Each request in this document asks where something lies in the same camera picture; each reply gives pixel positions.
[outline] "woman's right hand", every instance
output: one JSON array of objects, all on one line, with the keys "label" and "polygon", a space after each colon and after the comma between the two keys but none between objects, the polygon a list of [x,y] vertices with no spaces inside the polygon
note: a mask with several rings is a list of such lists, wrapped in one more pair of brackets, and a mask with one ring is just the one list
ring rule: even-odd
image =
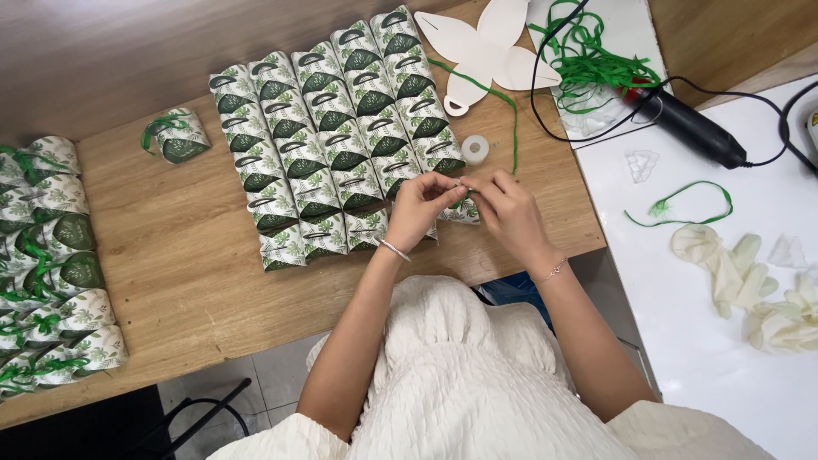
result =
[{"label": "woman's right hand", "polygon": [[498,169],[488,178],[463,176],[461,183],[477,192],[471,198],[481,222],[532,278],[547,276],[563,259],[561,251],[548,240],[534,196],[511,174]]}]

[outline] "thin bracelet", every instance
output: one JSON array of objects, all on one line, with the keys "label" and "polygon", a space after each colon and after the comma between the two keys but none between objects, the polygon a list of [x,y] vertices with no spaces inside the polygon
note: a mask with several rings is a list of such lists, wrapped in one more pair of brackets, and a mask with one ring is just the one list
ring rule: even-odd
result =
[{"label": "thin bracelet", "polygon": [[384,245],[384,246],[388,247],[389,249],[391,249],[391,250],[392,250],[392,251],[393,251],[395,254],[400,255],[401,257],[403,257],[404,259],[406,259],[406,260],[407,260],[407,262],[411,262],[411,259],[409,259],[409,256],[408,256],[408,255],[403,254],[403,253],[402,253],[402,252],[401,252],[401,251],[400,251],[398,248],[396,248],[395,246],[390,245],[390,244],[389,244],[388,242],[386,242],[386,240],[384,240],[383,238],[378,238],[378,237],[375,237],[375,240],[376,240],[377,242],[379,242],[380,244],[382,244],[382,245]]},{"label": "thin bracelet", "polygon": [[547,276],[547,277],[544,277],[543,279],[533,279],[533,280],[531,280],[531,282],[544,282],[544,281],[548,281],[548,278],[553,277],[554,275],[556,275],[557,273],[559,273],[559,272],[560,272],[560,268],[562,268],[563,264],[564,264],[564,263],[566,263],[566,262],[568,262],[568,257],[566,257],[565,259],[562,259],[562,260],[560,261],[560,263],[559,263],[559,264],[558,264],[556,267],[554,267],[554,269],[553,269],[553,270],[551,270],[551,273],[548,273],[548,276]]}]

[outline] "black power cord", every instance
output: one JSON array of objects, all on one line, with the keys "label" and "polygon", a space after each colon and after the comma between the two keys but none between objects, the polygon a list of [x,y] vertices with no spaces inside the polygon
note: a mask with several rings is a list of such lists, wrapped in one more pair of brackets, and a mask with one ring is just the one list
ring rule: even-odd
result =
[{"label": "black power cord", "polygon": [[540,117],[539,112],[537,112],[537,104],[534,101],[534,99],[535,99],[534,98],[534,90],[535,90],[535,88],[537,86],[537,66],[540,63],[540,56],[542,56],[542,52],[546,48],[546,45],[548,44],[548,42],[550,42],[551,39],[554,38],[559,33],[559,31],[562,30],[563,27],[565,27],[574,17],[577,16],[577,14],[579,14],[579,12],[585,7],[585,5],[588,3],[588,1],[589,0],[582,0],[577,5],[577,7],[574,8],[573,11],[571,11],[571,14],[566,16],[562,20],[562,22],[560,22],[548,35],[546,35],[545,38],[543,38],[542,42],[540,43],[540,47],[537,49],[537,59],[535,59],[535,61],[534,61],[534,71],[533,71],[533,75],[532,75],[532,78],[531,78],[531,93],[530,93],[530,96],[531,96],[531,109],[534,112],[534,116],[537,117],[537,122],[539,122],[540,126],[542,126],[542,128],[546,131],[546,133],[549,136],[551,136],[552,138],[554,138],[554,139],[556,139],[558,141],[561,141],[561,142],[590,142],[590,141],[594,141],[596,139],[602,138],[603,136],[605,136],[605,135],[611,133],[612,131],[614,131],[616,128],[619,128],[620,126],[622,126],[622,124],[626,123],[628,120],[632,119],[634,117],[634,115],[636,115],[636,113],[639,112],[639,110],[642,108],[642,106],[648,100],[650,100],[650,98],[654,97],[656,94],[659,93],[659,91],[661,90],[662,87],[664,87],[668,83],[672,82],[673,80],[681,80],[681,81],[687,83],[688,85],[690,85],[696,91],[703,92],[705,94],[712,94],[712,95],[715,95],[715,96],[749,97],[751,99],[756,99],[757,101],[764,102],[765,104],[770,106],[772,108],[772,110],[775,110],[775,113],[778,114],[778,116],[779,116],[779,136],[781,138],[781,141],[784,143],[784,146],[781,147],[781,150],[775,156],[770,158],[769,160],[763,161],[761,163],[752,163],[750,161],[745,161],[741,165],[743,168],[753,168],[753,167],[757,167],[757,166],[768,165],[768,164],[772,163],[773,161],[778,160],[784,154],[784,152],[787,151],[787,149],[790,149],[791,152],[794,153],[795,156],[813,174],[818,176],[818,167],[816,167],[814,164],[812,164],[812,162],[809,161],[807,156],[805,156],[802,152],[800,152],[800,150],[797,149],[789,141],[789,125],[788,125],[788,121],[787,121],[787,117],[789,115],[789,112],[790,112],[790,110],[792,110],[793,106],[795,105],[795,102],[798,101],[798,99],[803,97],[805,94],[810,92],[813,88],[818,87],[818,82],[814,82],[814,83],[808,85],[806,88],[802,89],[797,94],[795,94],[787,102],[787,104],[784,106],[784,109],[781,110],[773,101],[767,99],[766,97],[758,96],[757,94],[751,94],[751,93],[748,93],[748,92],[710,91],[710,90],[701,88],[700,86],[696,85],[695,83],[691,82],[690,80],[686,79],[685,77],[681,77],[681,76],[677,75],[677,76],[669,77],[668,79],[665,79],[664,81],[662,81],[661,83],[659,83],[655,87],[651,88],[649,95],[645,99],[643,99],[641,101],[641,103],[636,107],[636,109],[633,112],[630,113],[630,115],[628,115],[625,118],[619,120],[614,126],[612,126],[609,129],[603,131],[601,134],[597,134],[595,136],[591,136],[590,138],[584,138],[584,139],[567,139],[567,138],[561,138],[560,136],[557,136],[556,134],[552,133],[548,129],[546,124],[542,121],[542,118]]}]

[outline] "wooden table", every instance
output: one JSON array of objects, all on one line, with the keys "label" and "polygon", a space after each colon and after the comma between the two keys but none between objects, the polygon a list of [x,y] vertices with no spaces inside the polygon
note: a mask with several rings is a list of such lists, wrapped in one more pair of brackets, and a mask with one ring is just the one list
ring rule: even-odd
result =
[{"label": "wooden table", "polygon": [[[487,2],[467,2],[442,14],[476,25]],[[527,34],[518,45],[531,47]],[[441,60],[428,43],[425,48]],[[433,71],[443,98],[447,73]],[[205,92],[207,75],[200,80]],[[552,241],[570,255],[605,246],[568,144],[542,132],[525,93],[510,95],[519,108],[516,177],[537,198]],[[538,101],[543,119],[562,133],[551,97]],[[196,112],[213,144],[185,164],[170,165],[139,146],[142,130],[162,114],[77,145],[107,289],[130,362],[111,370],[110,377],[96,374],[7,401],[0,405],[0,428],[317,334],[341,315],[371,253],[265,274],[213,98],[208,94],[182,106]],[[458,139],[480,134],[489,141],[478,174],[511,168],[514,116],[504,101],[487,95],[465,116],[450,120]],[[438,229],[439,246],[418,246],[398,279],[449,275],[473,286],[522,270],[480,226],[438,221]]]}]

